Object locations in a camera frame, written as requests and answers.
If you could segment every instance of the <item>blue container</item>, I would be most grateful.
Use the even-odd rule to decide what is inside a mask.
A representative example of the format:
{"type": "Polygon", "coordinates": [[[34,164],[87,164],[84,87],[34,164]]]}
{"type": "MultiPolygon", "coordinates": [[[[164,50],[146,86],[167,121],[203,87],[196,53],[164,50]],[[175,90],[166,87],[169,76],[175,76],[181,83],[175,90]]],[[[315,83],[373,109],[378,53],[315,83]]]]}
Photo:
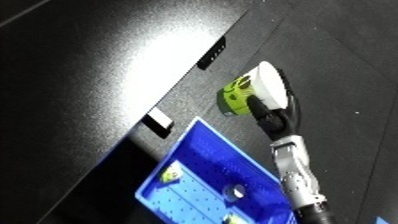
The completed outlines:
{"type": "Polygon", "coordinates": [[[196,118],[135,194],[166,223],[223,223],[234,214],[245,223],[296,223],[279,181],[196,118]],[[183,174],[163,183],[160,176],[178,163],[183,174]],[[226,200],[225,187],[241,185],[243,198],[226,200]]]}

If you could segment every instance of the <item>small toy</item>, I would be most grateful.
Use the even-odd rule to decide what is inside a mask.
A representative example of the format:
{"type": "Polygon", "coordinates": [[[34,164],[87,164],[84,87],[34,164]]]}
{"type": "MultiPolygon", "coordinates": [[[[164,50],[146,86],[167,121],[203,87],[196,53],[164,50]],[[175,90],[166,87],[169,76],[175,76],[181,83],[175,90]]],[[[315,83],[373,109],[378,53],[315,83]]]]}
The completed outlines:
{"type": "Polygon", "coordinates": [[[241,217],[231,213],[224,216],[223,224],[247,224],[247,222],[241,217]]]}
{"type": "Polygon", "coordinates": [[[180,163],[175,161],[160,174],[160,181],[162,183],[169,183],[180,179],[182,174],[183,171],[180,163]]]}

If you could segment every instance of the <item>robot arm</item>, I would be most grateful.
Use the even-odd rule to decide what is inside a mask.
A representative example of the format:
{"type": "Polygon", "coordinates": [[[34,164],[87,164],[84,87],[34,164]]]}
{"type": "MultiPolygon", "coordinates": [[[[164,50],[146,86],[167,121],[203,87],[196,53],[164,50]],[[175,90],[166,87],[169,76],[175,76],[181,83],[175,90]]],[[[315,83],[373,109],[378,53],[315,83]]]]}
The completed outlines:
{"type": "Polygon", "coordinates": [[[319,184],[312,174],[304,140],[297,135],[300,107],[284,74],[279,70],[289,105],[286,109],[269,110],[255,95],[247,105],[258,125],[273,141],[273,161],[278,170],[283,191],[290,201],[299,224],[336,224],[326,197],[319,193],[319,184]]]}
{"type": "Polygon", "coordinates": [[[300,224],[335,224],[326,197],[319,193],[318,180],[309,168],[309,157],[301,136],[291,135],[271,145],[283,191],[300,224]]]}

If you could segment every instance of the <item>green and white cup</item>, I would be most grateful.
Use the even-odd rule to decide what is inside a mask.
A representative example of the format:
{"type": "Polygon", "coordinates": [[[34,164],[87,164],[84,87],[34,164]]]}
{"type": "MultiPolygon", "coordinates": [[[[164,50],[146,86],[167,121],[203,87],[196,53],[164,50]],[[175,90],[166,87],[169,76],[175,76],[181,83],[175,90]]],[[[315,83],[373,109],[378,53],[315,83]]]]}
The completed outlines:
{"type": "Polygon", "coordinates": [[[256,95],[270,110],[285,109],[288,101],[278,71],[263,61],[217,92],[217,105],[225,116],[248,114],[246,99],[256,95]]]}

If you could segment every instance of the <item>dark floor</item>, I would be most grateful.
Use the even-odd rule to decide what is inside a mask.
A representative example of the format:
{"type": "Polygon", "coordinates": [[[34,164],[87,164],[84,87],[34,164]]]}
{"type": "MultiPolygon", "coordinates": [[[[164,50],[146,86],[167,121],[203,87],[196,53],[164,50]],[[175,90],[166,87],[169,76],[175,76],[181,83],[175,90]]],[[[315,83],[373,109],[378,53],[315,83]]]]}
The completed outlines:
{"type": "MultiPolygon", "coordinates": [[[[374,223],[379,215],[398,223],[397,21],[394,0],[255,0],[209,69],[193,68],[159,104],[176,121],[173,133],[162,140],[139,125],[131,138],[160,159],[198,115],[272,171],[270,142],[252,118],[223,117],[216,90],[206,88],[267,60],[285,70],[301,101],[301,134],[339,223],[374,223]]],[[[133,200],[134,183],[155,162],[138,166],[144,155],[127,140],[123,145],[43,223],[155,223],[133,200]],[[81,211],[96,215],[88,221],[81,211]]]]}

